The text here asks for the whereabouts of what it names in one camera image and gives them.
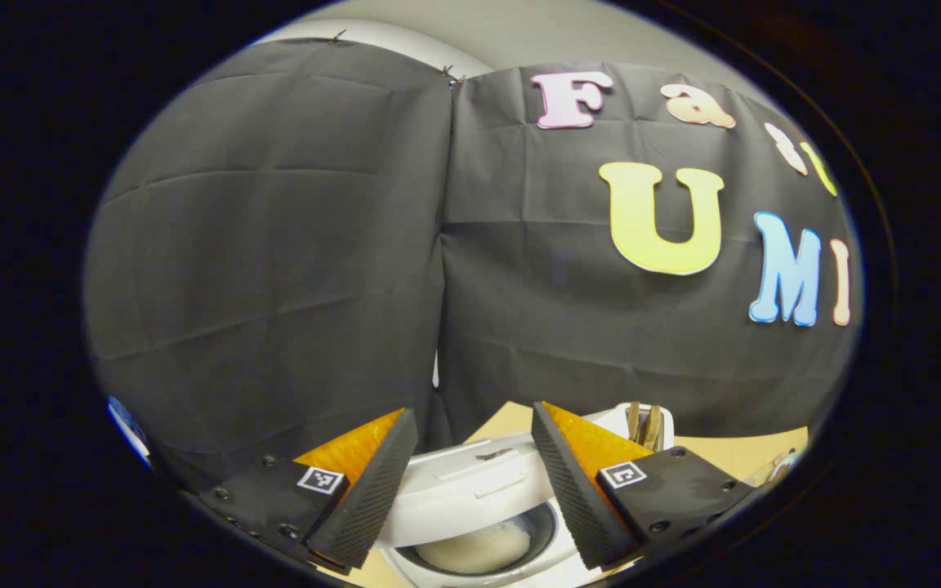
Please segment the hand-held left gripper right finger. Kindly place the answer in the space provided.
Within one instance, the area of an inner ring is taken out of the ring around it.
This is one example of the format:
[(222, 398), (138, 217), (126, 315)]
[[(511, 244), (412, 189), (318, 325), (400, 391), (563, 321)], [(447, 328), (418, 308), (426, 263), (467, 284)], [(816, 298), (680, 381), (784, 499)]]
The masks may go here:
[(715, 532), (754, 492), (687, 448), (651, 451), (547, 402), (534, 403), (531, 433), (590, 568), (661, 564)]

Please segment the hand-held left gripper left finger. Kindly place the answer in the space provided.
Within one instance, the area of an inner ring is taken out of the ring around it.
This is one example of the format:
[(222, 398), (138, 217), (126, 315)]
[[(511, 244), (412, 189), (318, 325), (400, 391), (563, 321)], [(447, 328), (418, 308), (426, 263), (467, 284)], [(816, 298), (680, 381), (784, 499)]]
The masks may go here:
[(195, 505), (262, 550), (309, 567), (363, 566), (380, 536), (418, 439), (413, 410), (359, 425), (302, 457), (265, 455)]

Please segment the white rice cooker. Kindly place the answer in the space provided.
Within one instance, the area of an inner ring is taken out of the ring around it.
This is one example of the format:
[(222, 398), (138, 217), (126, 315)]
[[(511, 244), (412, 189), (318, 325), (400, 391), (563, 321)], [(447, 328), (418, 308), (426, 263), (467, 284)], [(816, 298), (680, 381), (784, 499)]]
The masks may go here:
[[(389, 517), (363, 566), (366, 588), (579, 588), (604, 577), (583, 565), (530, 434), (533, 410), (507, 403), (463, 444), (408, 463)], [(467, 545), (510, 523), (526, 550), (484, 572), (457, 572), (426, 545)]]

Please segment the white toaster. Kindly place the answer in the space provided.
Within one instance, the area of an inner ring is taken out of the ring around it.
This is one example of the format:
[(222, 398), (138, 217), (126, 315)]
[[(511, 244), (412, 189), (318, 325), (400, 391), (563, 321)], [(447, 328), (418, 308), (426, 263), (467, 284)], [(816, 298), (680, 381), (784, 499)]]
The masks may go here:
[[(628, 428), (628, 417), (630, 416), (632, 403), (624, 402), (613, 406), (613, 408), (604, 411), (592, 413), (585, 416), (590, 423), (600, 425), (605, 430), (611, 431), (621, 438), (630, 438), (630, 428)], [(675, 423), (673, 423), (672, 414), (665, 407), (658, 405), (639, 403), (639, 423), (645, 424), (649, 419), (649, 411), (657, 407), (658, 413), (662, 416), (660, 425), (660, 434), (658, 435), (658, 451), (665, 451), (675, 446)]]

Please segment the blue and white object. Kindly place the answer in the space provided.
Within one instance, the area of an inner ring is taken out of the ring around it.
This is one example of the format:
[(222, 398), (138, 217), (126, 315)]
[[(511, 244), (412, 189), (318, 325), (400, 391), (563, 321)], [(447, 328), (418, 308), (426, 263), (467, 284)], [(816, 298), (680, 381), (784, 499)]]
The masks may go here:
[(147, 444), (145, 432), (141, 430), (133, 414), (115, 397), (108, 397), (108, 410), (112, 420), (115, 421), (116, 426), (121, 433), (123, 433), (123, 437), (131, 444), (135, 454), (137, 454), (150, 469), (153, 469), (152, 452)]

